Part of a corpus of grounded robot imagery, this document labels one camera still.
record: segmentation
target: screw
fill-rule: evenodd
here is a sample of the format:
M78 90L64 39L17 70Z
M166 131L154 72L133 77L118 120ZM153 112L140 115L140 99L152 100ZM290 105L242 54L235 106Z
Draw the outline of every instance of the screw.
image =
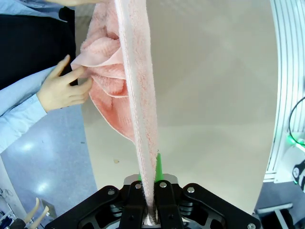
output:
M193 187L189 187L188 189L187 189L187 192L188 193L193 193L195 191L195 189L193 188Z
M256 226L253 223L249 223L247 228L248 229L255 229Z
M160 183L160 187L166 187L166 186L167 186L167 184L165 182Z
M108 191L108 195L113 195L114 193L115 193L115 191L112 190L112 189L110 189L110 190Z

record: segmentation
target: green light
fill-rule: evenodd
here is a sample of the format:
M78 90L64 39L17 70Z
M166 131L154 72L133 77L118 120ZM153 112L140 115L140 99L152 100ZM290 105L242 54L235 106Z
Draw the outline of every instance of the green light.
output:
M291 136L288 136L287 140L288 140L288 143L290 143L290 144L296 143L295 140Z

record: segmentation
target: black cable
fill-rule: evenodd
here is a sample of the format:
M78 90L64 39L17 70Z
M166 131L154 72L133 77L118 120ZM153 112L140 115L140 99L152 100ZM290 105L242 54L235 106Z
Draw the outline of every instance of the black cable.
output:
M292 116L293 112L295 111L296 107L297 107L304 99L305 99L305 96L304 96L300 101L298 101L298 102L296 103L296 105L292 108L292 110L291 110L291 112L290 112L290 115L289 115L289 119L288 119L288 122L289 122L289 124L288 124L289 135L291 136L291 138L292 138L296 143L298 143L298 144L300 144L300 145L302 145L302 146L305 146L305 144L304 144L304 143L298 142L298 141L292 136L291 128L290 128L290 121L291 121L291 116Z

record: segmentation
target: towel fold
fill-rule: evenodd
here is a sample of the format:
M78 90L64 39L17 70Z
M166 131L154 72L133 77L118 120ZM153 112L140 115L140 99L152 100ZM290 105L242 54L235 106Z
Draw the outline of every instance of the towel fold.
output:
M93 78L90 97L105 120L136 146L149 218L156 223L153 186L157 114L146 0L96 4L87 39L72 68Z

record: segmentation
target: person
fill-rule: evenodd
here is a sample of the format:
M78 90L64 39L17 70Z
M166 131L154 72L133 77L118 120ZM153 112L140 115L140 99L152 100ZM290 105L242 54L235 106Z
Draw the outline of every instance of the person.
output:
M78 85L74 10L97 0L0 1L0 153L49 111L84 103L92 86Z

